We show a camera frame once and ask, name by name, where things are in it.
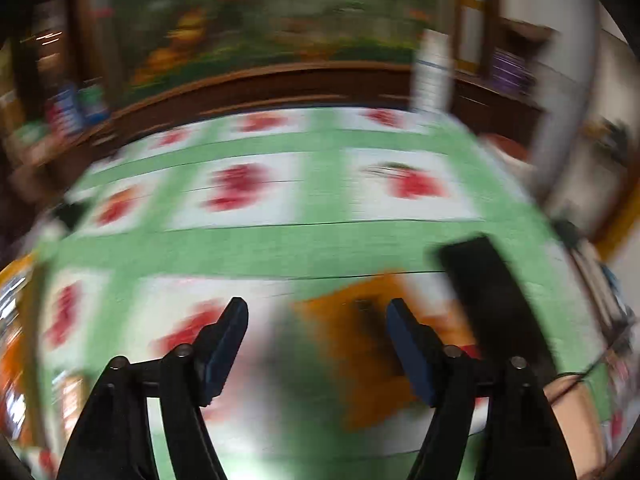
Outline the orange snack packet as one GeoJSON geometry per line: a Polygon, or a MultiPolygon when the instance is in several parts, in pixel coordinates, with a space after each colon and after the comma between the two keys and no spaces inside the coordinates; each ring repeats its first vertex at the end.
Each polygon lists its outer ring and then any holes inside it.
{"type": "Polygon", "coordinates": [[[296,304],[329,362],[348,430],[378,426],[418,402],[386,328],[390,300],[473,358],[480,352],[442,274],[384,273],[296,304]]]}

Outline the black remote-like object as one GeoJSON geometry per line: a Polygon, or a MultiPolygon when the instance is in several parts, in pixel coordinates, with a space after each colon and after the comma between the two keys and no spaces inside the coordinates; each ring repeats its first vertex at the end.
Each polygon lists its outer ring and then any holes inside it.
{"type": "Polygon", "coordinates": [[[546,386],[558,374],[546,338],[520,284],[491,239],[442,245],[437,257],[468,319],[482,357],[495,364],[519,356],[546,386]]]}

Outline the green fruit pattern tablecloth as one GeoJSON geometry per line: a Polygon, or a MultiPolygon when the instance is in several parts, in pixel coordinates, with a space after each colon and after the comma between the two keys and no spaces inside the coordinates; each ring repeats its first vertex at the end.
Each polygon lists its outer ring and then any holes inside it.
{"type": "Polygon", "coordinates": [[[58,376],[95,382],[122,354],[155,359],[191,321],[245,299],[238,360],[204,415],[231,479],[402,479],[431,413],[413,404],[347,428],[345,384],[303,303],[390,272],[408,304],[454,315],[436,252],[485,233],[518,279],[561,373],[604,349],[547,217],[453,120],[368,128],[349,110],[294,108],[288,131],[239,138],[199,122],[175,148],[151,139],[66,192],[79,228],[43,240],[38,377],[44,431],[65,448],[58,376]]]}

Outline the white box with yellow tape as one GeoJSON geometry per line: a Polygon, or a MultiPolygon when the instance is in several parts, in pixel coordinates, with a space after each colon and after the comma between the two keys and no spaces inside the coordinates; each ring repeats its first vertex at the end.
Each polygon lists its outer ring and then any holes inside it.
{"type": "Polygon", "coordinates": [[[37,285],[30,252],[1,271],[1,433],[34,448],[46,444],[37,386],[37,285]]]}

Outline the flower mural panel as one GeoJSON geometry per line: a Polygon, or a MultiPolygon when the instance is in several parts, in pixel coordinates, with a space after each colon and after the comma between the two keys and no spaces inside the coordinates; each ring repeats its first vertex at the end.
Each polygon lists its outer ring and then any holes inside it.
{"type": "Polygon", "coordinates": [[[127,106],[200,79],[312,61],[407,64],[439,0],[110,0],[127,106]]]}

